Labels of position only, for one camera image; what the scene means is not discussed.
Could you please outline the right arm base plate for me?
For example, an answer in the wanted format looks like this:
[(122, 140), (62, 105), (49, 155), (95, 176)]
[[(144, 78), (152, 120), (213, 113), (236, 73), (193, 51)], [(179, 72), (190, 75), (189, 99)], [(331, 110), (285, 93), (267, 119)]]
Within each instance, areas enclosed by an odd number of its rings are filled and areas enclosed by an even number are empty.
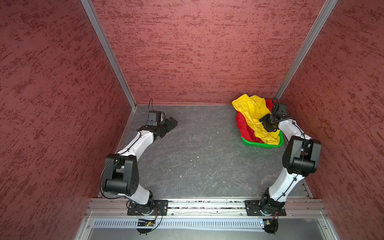
[(262, 216), (273, 217), (274, 215), (283, 216), (287, 215), (284, 202), (260, 201), (260, 200), (247, 200), (245, 201), (245, 209), (247, 216)]

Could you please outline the right corner aluminium profile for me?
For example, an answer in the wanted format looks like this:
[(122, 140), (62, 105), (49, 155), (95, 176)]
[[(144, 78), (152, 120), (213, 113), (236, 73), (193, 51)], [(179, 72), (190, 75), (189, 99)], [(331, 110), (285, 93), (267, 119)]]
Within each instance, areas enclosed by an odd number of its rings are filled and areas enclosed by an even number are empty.
[(326, 23), (327, 19), (331, 15), (334, 7), (338, 3), (338, 0), (326, 0), (323, 7), (321, 8), (317, 18), (315, 19), (309, 33), (307, 34), (301, 48), (299, 49), (293, 63), (291, 64), (288, 72), (286, 73), (283, 82), (281, 83), (280, 87), (278, 88), (275, 98), (278, 100), (283, 96), (285, 90), (287, 89), (288, 85), (290, 84), (291, 80), (293, 79), (295, 73), (299, 69), (302, 61), (306, 57), (308, 51), (310, 50), (311, 46), (315, 42), (318, 34), (322, 30), (324, 24)]

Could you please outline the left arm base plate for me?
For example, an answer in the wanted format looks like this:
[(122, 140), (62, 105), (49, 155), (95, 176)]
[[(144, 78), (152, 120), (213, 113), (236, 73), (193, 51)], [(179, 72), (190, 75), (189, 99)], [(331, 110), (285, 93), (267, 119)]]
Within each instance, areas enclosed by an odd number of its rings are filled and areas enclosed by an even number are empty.
[(168, 200), (154, 200), (146, 205), (134, 202), (128, 204), (128, 216), (166, 216), (168, 211)]

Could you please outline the left corner aluminium profile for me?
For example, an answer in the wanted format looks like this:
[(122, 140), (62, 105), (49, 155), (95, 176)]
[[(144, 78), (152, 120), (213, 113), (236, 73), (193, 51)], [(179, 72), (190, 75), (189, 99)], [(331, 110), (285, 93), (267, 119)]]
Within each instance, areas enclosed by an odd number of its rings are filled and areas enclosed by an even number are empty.
[(114, 51), (108, 41), (108, 38), (106, 36), (106, 33), (102, 27), (102, 24), (97, 16), (96, 10), (92, 4), (92, 1), (90, 0), (81, 0), (81, 3), (86, 11), (86, 14), (93, 26), (93, 29), (105, 51), (105, 54), (115, 72), (115, 75), (130, 103), (130, 106), (133, 110), (137, 109), (137, 103), (133, 97), (133, 94), (129, 88), (129, 85), (127, 83), (127, 80), (123, 74), (123, 71), (118, 63), (118, 60), (114, 54)]

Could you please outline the corner aluminium profile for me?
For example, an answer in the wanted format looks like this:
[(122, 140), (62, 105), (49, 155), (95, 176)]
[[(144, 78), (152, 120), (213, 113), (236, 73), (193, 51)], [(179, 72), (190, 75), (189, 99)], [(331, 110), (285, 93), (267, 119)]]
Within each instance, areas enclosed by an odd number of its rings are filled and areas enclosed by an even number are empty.
[(137, 103), (133, 97), (133, 94), (129, 88), (129, 85), (127, 83), (127, 80), (123, 74), (123, 71), (118, 63), (118, 60), (114, 54), (114, 51), (108, 41), (108, 38), (106, 36), (106, 33), (102, 27), (102, 24), (97, 16), (96, 10), (92, 4), (92, 1), (90, 0), (81, 0), (81, 3), (86, 11), (86, 14), (93, 26), (93, 29), (105, 51), (105, 54), (115, 72), (115, 75), (130, 103), (130, 106), (133, 110), (137, 109)]
[(306, 57), (308, 51), (310, 50), (311, 46), (315, 42), (318, 34), (322, 30), (324, 24), (326, 23), (327, 19), (331, 15), (334, 7), (338, 3), (338, 0), (326, 0), (323, 7), (321, 8), (317, 18), (315, 19), (309, 33), (307, 34), (301, 48), (299, 49), (293, 63), (291, 64), (288, 72), (286, 73), (283, 82), (281, 83), (280, 87), (278, 88), (275, 98), (278, 100), (283, 96), (285, 90), (287, 89), (288, 85), (290, 84), (291, 80), (293, 79), (295, 73), (299, 69), (302, 61)]

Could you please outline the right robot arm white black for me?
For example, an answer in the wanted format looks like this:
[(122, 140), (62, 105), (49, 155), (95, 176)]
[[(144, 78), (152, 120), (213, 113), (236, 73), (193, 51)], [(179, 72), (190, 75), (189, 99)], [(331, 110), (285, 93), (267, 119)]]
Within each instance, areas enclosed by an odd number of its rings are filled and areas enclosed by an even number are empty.
[(295, 186), (317, 171), (322, 144), (308, 136), (293, 119), (283, 120), (277, 127), (288, 145), (282, 157), (283, 170), (274, 184), (262, 195), (259, 208), (264, 216), (281, 213)]

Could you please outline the green plastic basket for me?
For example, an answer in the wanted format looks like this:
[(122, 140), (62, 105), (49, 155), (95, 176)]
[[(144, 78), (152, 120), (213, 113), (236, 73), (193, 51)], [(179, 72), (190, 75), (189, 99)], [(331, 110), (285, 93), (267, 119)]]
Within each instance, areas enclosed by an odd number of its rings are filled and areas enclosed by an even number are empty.
[(263, 148), (263, 149), (272, 149), (272, 148), (280, 148), (284, 144), (284, 135), (283, 132), (279, 132), (279, 137), (280, 137), (280, 142), (278, 145), (269, 145), (265, 143), (256, 143), (256, 142), (250, 142), (247, 141), (246, 139), (242, 138), (242, 141), (244, 145), (249, 146), (249, 147), (257, 147), (257, 148)]

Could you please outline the aluminium mounting rail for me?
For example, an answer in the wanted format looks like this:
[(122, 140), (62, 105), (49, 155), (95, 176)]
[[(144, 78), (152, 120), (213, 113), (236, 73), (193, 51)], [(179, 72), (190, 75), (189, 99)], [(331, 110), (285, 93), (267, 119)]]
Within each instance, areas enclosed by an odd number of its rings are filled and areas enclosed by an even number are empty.
[[(169, 198), (166, 218), (272, 218), (247, 216), (245, 201), (255, 198)], [(85, 217), (133, 218), (128, 216), (127, 200), (91, 199)], [(285, 203), (287, 215), (280, 219), (328, 219), (330, 216), (320, 199), (288, 199)]]

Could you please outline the white perforated vent strip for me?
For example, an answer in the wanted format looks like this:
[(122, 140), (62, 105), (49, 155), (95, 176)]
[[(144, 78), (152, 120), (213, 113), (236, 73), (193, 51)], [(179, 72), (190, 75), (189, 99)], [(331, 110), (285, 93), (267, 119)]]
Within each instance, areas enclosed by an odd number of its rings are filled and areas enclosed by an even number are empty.
[[(136, 229), (138, 219), (95, 219), (92, 224), (97, 229)], [(260, 219), (171, 219), (157, 220), (158, 229), (189, 229), (189, 230), (234, 230), (263, 231)]]

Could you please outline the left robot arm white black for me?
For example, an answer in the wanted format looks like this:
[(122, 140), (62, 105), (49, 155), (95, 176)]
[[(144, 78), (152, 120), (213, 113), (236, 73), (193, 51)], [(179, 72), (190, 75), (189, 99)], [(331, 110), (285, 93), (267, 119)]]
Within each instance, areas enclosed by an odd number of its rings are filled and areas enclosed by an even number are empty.
[(127, 198), (139, 214), (151, 215), (155, 210), (153, 193), (140, 185), (138, 160), (158, 138), (178, 126), (173, 117), (162, 112), (150, 113), (147, 124), (137, 130), (134, 139), (116, 154), (109, 154), (100, 177), (100, 192), (106, 199)]

